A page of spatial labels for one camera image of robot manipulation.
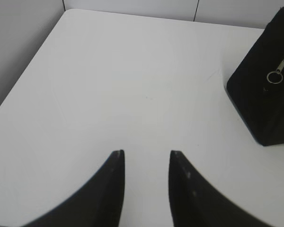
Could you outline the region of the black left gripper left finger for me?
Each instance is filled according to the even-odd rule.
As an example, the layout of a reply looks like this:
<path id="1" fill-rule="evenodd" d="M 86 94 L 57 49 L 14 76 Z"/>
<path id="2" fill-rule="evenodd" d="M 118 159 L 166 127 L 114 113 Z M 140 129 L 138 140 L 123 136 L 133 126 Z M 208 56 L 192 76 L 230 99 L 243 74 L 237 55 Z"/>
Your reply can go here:
<path id="1" fill-rule="evenodd" d="M 123 207 L 124 188 L 124 151 L 117 150 L 71 197 L 27 226 L 117 227 Z"/>

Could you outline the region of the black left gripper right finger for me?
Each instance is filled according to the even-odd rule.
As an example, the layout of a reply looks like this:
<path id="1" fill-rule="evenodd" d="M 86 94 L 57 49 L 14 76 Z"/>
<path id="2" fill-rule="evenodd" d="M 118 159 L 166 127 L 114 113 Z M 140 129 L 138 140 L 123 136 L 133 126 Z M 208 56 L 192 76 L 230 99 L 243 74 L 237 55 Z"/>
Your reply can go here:
<path id="1" fill-rule="evenodd" d="M 181 151 L 169 158 L 169 205 L 176 227 L 265 227 L 216 190 Z"/>

